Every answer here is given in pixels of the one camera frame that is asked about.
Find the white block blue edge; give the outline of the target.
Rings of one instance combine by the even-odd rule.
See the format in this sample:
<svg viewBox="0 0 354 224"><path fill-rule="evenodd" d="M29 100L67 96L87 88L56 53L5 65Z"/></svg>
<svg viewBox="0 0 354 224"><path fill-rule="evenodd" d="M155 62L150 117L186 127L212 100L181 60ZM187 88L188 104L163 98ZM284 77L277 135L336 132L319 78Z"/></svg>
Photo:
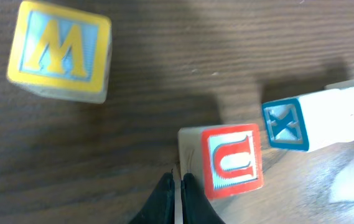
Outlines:
<svg viewBox="0 0 354 224"><path fill-rule="evenodd" d="M312 152L354 141L354 87L270 101L262 112L274 148Z"/></svg>

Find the white block red bug drawing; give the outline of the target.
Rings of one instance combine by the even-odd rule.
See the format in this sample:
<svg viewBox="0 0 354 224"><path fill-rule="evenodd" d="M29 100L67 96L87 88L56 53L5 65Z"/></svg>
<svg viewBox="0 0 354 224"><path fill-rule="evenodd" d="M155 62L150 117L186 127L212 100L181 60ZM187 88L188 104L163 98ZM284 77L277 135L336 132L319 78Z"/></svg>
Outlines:
<svg viewBox="0 0 354 224"><path fill-rule="evenodd" d="M343 82L338 82L338 83L333 83L333 84L328 84L325 86L326 90L329 89L346 89L346 88L353 88L354 87L354 79L353 80L347 80Z"/></svg>

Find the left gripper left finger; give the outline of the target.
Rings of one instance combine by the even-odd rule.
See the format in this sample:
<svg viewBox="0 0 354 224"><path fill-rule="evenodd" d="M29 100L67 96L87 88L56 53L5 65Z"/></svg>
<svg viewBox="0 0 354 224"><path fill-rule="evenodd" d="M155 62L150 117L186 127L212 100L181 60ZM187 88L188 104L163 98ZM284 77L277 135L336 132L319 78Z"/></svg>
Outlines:
<svg viewBox="0 0 354 224"><path fill-rule="evenodd" d="M172 173L166 172L129 224L174 224L174 218L175 182Z"/></svg>

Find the red letter wooden block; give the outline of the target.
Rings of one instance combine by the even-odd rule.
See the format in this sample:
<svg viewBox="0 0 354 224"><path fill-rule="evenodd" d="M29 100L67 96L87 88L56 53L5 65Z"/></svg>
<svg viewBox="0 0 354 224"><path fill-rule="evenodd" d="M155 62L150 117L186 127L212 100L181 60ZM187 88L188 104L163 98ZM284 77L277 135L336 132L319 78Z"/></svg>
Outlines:
<svg viewBox="0 0 354 224"><path fill-rule="evenodd" d="M180 174L191 173L209 200L264 185L259 126L232 124L182 128Z"/></svg>

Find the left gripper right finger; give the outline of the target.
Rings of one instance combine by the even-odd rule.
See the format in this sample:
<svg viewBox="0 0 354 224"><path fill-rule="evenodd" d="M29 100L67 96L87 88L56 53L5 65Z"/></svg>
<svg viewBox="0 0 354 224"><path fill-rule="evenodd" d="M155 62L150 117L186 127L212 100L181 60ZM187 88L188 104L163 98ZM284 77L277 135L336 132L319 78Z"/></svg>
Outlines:
<svg viewBox="0 0 354 224"><path fill-rule="evenodd" d="M184 224L225 224L191 173L181 181L181 199Z"/></svg>

